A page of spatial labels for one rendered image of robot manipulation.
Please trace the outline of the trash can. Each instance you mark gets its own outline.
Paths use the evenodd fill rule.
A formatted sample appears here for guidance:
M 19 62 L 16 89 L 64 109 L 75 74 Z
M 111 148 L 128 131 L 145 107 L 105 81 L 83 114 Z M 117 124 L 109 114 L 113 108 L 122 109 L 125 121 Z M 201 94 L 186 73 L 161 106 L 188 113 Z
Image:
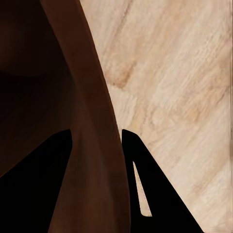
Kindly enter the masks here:
M 67 129 L 48 233 L 131 233 L 122 142 L 80 0 L 0 0 L 0 178 Z

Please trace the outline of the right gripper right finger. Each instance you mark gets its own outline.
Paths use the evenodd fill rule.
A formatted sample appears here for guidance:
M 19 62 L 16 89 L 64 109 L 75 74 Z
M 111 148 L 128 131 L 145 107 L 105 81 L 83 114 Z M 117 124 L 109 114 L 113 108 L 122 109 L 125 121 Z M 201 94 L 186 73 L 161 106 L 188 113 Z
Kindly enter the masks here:
M 140 137 L 122 130 L 131 208 L 131 233 L 204 233 Z M 140 210 L 135 162 L 152 216 Z

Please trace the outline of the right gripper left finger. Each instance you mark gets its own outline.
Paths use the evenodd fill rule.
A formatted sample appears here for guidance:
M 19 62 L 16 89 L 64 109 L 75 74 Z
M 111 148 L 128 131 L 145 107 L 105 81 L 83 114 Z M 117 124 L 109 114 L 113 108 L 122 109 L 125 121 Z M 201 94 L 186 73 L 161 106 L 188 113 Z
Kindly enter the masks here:
M 0 233 L 48 233 L 71 150 L 55 133 L 0 178 Z

